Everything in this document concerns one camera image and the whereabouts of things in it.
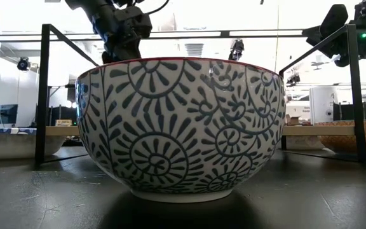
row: swirl pattern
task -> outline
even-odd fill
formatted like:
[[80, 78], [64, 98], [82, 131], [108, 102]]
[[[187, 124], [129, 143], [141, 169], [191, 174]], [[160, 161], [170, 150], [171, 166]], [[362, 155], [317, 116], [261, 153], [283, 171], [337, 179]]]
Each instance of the swirl pattern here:
[[97, 165], [152, 193], [230, 190], [270, 159], [284, 126], [275, 73], [208, 59], [143, 59], [78, 79], [81, 139]]

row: red bowl rim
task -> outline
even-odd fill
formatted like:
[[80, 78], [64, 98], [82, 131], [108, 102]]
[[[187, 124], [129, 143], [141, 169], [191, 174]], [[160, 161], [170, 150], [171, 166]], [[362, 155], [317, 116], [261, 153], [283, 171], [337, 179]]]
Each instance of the red bowl rim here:
[[94, 71], [95, 69], [98, 69], [98, 68], [101, 68], [101, 67], [107, 67], [107, 66], [116, 65], [116, 64], [126, 64], [126, 63], [129, 63], [129, 62], [135, 62], [135, 61], [151, 61], [151, 60], [210, 60], [210, 61], [223, 61], [223, 62], [232, 63], [232, 64], [239, 64], [239, 65], [243, 65], [243, 66], [252, 66], [252, 67], [255, 67], [257, 69], [267, 71], [269, 73], [277, 75], [277, 76], [279, 76], [279, 78], [281, 78], [281, 76], [278, 73], [275, 73], [274, 71], [271, 71], [271, 70], [266, 69], [264, 67], [255, 66], [253, 64], [247, 64], [247, 63], [239, 62], [239, 61], [235, 61], [235, 60], [222, 60], [222, 59], [201, 58], [201, 57], [149, 57], [149, 58], [142, 58], [142, 59], [124, 60], [124, 61], [114, 62], [114, 63], [110, 63], [110, 64], [103, 64], [101, 66], [95, 67], [93, 69], [85, 71], [83, 74], [81, 74], [79, 76], [79, 78], [81, 76], [83, 76], [82, 78], [84, 78], [84, 75], [86, 73], [88, 73], [90, 71]]

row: metal pole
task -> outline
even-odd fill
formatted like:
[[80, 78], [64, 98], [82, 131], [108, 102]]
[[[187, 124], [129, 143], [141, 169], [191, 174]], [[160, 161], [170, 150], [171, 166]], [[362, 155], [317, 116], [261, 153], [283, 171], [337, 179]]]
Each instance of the metal pole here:
[[366, 140], [364, 114], [361, 94], [360, 64], [358, 59], [358, 41], [355, 25], [347, 25], [349, 70], [351, 73], [351, 90], [353, 92], [355, 139], [358, 161], [366, 162]]
[[37, 100], [37, 131], [35, 161], [44, 162], [44, 145], [46, 140], [46, 121], [48, 107], [48, 74], [49, 74], [50, 24], [42, 25], [41, 60], [39, 73], [39, 95]]

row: patterned bowl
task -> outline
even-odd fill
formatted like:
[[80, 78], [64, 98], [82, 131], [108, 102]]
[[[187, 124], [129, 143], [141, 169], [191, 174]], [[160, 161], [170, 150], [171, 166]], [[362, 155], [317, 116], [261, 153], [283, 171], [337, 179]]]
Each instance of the patterned bowl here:
[[[317, 123], [319, 126], [353, 126], [354, 120], [329, 121]], [[366, 140], [366, 120], [364, 120]], [[336, 153], [356, 153], [355, 136], [319, 136], [322, 144]]]
[[283, 82], [240, 62], [140, 59], [94, 68], [76, 87], [81, 139], [135, 196], [203, 202], [269, 160], [285, 123]]

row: black metal frame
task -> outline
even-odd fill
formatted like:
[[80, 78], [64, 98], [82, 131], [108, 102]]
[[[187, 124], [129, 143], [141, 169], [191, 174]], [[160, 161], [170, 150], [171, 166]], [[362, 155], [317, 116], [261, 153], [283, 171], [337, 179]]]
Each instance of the black metal frame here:
[[[339, 30], [335, 31], [329, 37], [325, 38], [323, 41], [318, 43], [312, 49], [307, 51], [305, 54], [301, 55], [298, 59], [284, 67], [280, 70], [279, 75], [283, 77], [285, 71], [301, 60], [305, 59], [308, 55], [317, 51], [321, 47], [333, 41], [335, 38], [339, 37], [343, 33], [347, 33], [348, 40], [348, 55], [349, 55], [349, 69], [351, 74], [351, 90], [353, 93], [353, 104], [354, 104], [354, 131], [355, 131], [355, 139], [356, 139], [356, 147], [357, 147], [357, 156], [356, 158], [351, 156], [342, 156], [342, 155], [322, 155], [316, 153], [298, 153], [302, 155], [308, 156], [318, 156], [323, 158], [331, 158], [338, 160], [347, 160], [347, 161], [358, 161], [361, 163], [366, 162], [366, 140], [365, 140], [365, 131], [364, 131], [364, 113], [363, 113], [363, 104], [362, 104], [362, 94], [361, 94], [361, 80], [360, 80], [360, 66], [359, 66], [359, 58], [358, 58], [358, 41], [357, 41], [357, 32], [356, 26], [347, 24], [341, 27]], [[283, 136], [281, 139], [281, 147], [283, 151], [287, 150], [286, 146], [286, 136]]]
[[90, 61], [95, 66], [99, 66], [94, 60], [92, 60], [85, 52], [77, 47], [71, 40], [64, 36], [56, 27], [51, 24], [42, 25], [42, 40], [41, 40], [41, 60], [39, 70], [39, 95], [37, 100], [37, 123], [36, 123], [36, 147], [35, 147], [35, 161], [37, 164], [46, 162], [56, 162], [58, 160], [66, 160], [75, 158], [78, 156], [71, 156], [67, 158], [60, 158], [57, 160], [44, 160], [44, 146], [46, 140], [46, 123], [48, 119], [47, 109], [49, 106], [49, 95], [48, 95], [48, 73], [49, 73], [49, 52], [50, 52], [50, 33], [54, 33], [57, 38], [67, 45], [69, 45], [74, 51], [86, 60]]

